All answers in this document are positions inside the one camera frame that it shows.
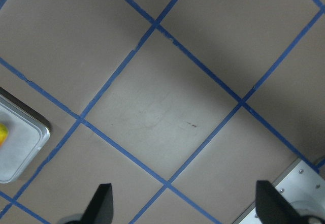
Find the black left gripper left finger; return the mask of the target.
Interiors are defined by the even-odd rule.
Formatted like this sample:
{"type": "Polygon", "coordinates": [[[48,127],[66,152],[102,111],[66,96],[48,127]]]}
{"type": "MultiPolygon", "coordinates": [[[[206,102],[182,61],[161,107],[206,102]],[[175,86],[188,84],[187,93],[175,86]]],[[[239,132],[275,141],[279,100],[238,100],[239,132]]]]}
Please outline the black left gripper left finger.
{"type": "Polygon", "coordinates": [[[100,184],[89,205],[83,213],[80,223],[110,224],[113,220],[112,184],[100,184]]]}

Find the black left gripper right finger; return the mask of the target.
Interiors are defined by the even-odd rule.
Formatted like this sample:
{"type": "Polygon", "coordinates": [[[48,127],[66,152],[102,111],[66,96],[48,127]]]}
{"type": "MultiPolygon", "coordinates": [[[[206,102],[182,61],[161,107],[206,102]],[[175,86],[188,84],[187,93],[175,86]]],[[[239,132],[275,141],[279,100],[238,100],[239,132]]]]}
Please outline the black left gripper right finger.
{"type": "Polygon", "coordinates": [[[301,216],[267,180],[258,180],[255,210],[261,223],[302,223],[301,216]]]}

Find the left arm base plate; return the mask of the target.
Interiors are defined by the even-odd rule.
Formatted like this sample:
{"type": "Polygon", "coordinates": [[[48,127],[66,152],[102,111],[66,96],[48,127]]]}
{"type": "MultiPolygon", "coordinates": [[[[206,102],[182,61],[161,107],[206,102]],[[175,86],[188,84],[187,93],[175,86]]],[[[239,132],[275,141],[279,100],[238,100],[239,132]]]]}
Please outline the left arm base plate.
{"type": "MultiPolygon", "coordinates": [[[[295,160],[271,184],[298,212],[302,223],[324,223],[324,179],[304,161],[295,160]]],[[[261,223],[255,201],[234,223],[261,223]]]]}

